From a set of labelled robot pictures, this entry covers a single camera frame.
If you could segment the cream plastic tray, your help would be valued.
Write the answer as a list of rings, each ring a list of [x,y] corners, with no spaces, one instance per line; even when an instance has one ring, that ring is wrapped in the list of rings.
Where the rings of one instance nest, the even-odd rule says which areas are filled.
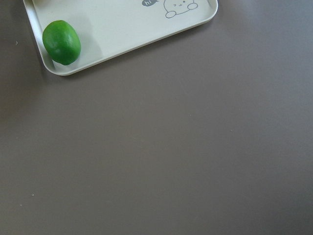
[[[24,6],[45,68],[67,76],[210,21],[216,0],[26,0]],[[42,42],[46,26],[69,23],[81,42],[78,59],[54,62]]]

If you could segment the green lime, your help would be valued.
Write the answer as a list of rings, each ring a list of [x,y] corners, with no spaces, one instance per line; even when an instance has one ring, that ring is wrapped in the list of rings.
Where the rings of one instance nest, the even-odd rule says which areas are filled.
[[[79,36],[63,20],[53,21],[44,29],[42,42],[51,59],[65,66],[75,62],[81,53]]]

